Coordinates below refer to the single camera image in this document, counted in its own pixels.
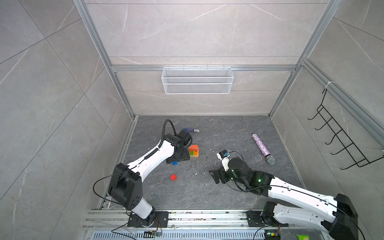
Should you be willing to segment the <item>orange rectangular block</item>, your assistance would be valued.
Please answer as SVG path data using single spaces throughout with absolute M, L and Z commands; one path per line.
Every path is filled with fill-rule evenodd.
M 199 146 L 198 145 L 191 145 L 191 146 L 188 147 L 188 150 L 189 150 L 189 152 L 190 151 L 198 152 L 199 151 Z

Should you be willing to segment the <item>small red cube block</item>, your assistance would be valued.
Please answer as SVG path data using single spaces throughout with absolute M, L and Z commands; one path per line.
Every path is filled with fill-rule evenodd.
M 172 174 L 172 175 L 170 176 L 170 179 L 171 179 L 172 181 L 174 181 L 174 180 L 176 180 L 176 179 L 177 179 L 177 176 L 176 176 L 176 175 L 174 175 L 174 174 Z

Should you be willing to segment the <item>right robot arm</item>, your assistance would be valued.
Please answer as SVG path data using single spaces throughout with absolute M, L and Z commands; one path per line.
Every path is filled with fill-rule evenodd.
M 249 225 L 260 221 L 268 227 L 302 226 L 327 233 L 334 240 L 357 240 L 363 236 L 358 214 L 349 197 L 327 196 L 291 185 L 271 174 L 252 170 L 242 157 L 231 158 L 223 150 L 217 154 L 221 166 L 210 170 L 216 184 L 233 181 L 235 191 L 265 196 L 292 204 L 267 202 L 260 212 L 247 211 Z

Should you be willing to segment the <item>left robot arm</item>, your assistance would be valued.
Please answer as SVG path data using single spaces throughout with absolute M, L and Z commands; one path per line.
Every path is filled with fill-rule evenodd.
M 146 177 L 162 162 L 182 162 L 190 159 L 188 148 L 193 138 L 186 130 L 176 132 L 171 120 L 165 120 L 159 143 L 137 160 L 125 165 L 115 166 L 113 173 L 97 180 L 95 183 L 110 178 L 108 195 L 110 202 L 119 204 L 134 213 L 141 224 L 150 226 L 155 220 L 155 208 L 143 195 L 143 182 Z

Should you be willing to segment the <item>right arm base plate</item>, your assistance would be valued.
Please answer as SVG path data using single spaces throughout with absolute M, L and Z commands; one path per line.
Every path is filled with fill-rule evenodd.
M 268 217 L 262 211 L 246 211 L 246 220 L 249 227 L 288 227 L 288 224 L 279 223 L 273 217 Z

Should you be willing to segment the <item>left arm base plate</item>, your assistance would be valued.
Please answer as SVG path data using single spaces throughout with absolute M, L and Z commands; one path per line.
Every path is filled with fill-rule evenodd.
M 136 228 L 165 228 L 168 225 L 169 212 L 155 211 L 150 213 L 146 219 L 140 218 L 138 215 L 131 213 L 129 217 L 128 227 Z

